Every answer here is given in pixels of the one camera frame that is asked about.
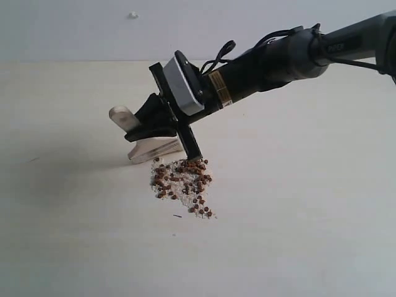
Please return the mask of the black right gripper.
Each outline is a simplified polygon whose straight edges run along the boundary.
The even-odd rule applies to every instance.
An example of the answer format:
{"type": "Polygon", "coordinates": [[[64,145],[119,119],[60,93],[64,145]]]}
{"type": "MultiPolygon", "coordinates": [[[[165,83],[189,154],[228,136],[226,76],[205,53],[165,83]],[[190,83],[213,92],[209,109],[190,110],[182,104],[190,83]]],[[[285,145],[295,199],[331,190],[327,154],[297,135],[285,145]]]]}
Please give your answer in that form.
{"type": "Polygon", "coordinates": [[[187,116],[178,108],[165,79],[163,68],[164,66],[159,62],[149,67],[160,91],[160,95],[155,93],[150,94],[145,103],[134,113],[134,116],[141,124],[169,123],[171,127],[137,126],[127,132],[124,138],[128,142],[136,142],[155,137],[174,137],[176,132],[187,159],[196,161],[202,158],[202,153],[192,131],[191,124],[222,109],[222,104],[215,94],[210,79],[200,74],[198,68],[194,65],[194,71],[198,75],[198,80],[202,87],[202,102],[205,109],[192,116],[187,116]]]}

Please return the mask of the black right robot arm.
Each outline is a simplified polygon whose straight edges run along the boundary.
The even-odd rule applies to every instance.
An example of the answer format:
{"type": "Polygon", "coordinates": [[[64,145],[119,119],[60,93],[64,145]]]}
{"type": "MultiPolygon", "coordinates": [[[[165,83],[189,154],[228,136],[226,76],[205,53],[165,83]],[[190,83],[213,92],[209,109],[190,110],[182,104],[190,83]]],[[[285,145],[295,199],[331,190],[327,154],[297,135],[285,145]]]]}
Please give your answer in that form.
{"type": "Polygon", "coordinates": [[[159,92],[151,94],[136,112],[136,127],[126,131],[135,142],[154,137],[178,137],[189,160],[202,154],[191,124],[254,93],[283,87],[296,80],[322,75],[330,64],[372,69],[395,76],[395,12],[386,12],[331,33],[319,25],[272,32],[234,59],[226,55],[197,67],[181,51],[150,72],[159,92]]]}

